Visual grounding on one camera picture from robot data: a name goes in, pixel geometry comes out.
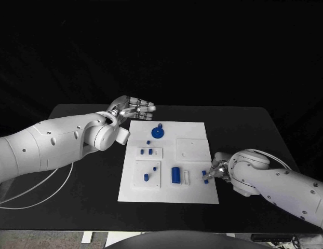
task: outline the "blue object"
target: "blue object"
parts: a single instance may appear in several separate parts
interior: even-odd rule
[[[201,171],[201,173],[203,173],[203,175],[206,175],[206,171],[204,171],[204,170]],[[207,180],[204,180],[204,184],[206,184],[206,183],[209,183]]]
[[[180,183],[180,168],[171,168],[171,183]]]
[[[151,136],[158,139],[164,136],[162,125],[158,124],[157,127],[151,130]]]

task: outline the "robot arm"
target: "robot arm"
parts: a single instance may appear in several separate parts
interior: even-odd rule
[[[154,110],[152,103],[121,96],[106,112],[48,119],[0,137],[0,182],[66,166],[113,141],[123,145],[129,132],[119,124],[126,117],[151,119]]]
[[[288,169],[269,169],[268,164],[268,158],[249,150],[232,156],[216,153],[203,179],[224,179],[245,197],[262,195],[289,214],[323,228],[323,183]]]

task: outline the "black table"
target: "black table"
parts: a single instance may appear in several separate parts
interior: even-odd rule
[[[105,110],[108,105],[58,105],[50,118]],[[274,122],[258,107],[158,106],[152,120],[203,122],[211,155],[242,149],[263,150],[297,171]],[[122,124],[129,128],[129,120]],[[159,231],[196,230],[229,233],[321,233],[321,230],[269,204],[261,196],[243,197],[232,185],[216,179],[219,205],[118,202],[125,146],[113,143],[106,151],[89,154],[58,193],[40,205],[22,210],[0,210],[0,229]],[[275,162],[271,167],[279,168]],[[8,207],[43,200],[64,181],[70,166],[58,169],[43,185],[9,201]],[[6,193],[15,196],[51,173],[17,177]]]

